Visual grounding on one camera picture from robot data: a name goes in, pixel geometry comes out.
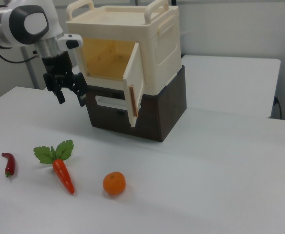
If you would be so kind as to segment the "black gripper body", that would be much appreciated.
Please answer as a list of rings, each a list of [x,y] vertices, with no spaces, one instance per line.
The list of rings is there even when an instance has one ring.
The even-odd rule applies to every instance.
[[[69,53],[63,52],[59,55],[49,58],[42,58],[46,73],[43,74],[44,80],[52,76],[63,76],[66,80],[72,79],[72,63]]]

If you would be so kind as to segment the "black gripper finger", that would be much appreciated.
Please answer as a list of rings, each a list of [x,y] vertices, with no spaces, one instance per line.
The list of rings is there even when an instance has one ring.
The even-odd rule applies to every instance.
[[[53,94],[57,97],[59,104],[63,104],[65,102],[65,97],[63,92],[61,91],[61,86],[58,84],[56,76],[45,73],[43,75],[46,88],[49,92],[53,92]]]
[[[78,102],[81,107],[86,105],[87,83],[81,72],[71,74],[71,81],[73,82],[71,91],[77,96]]]

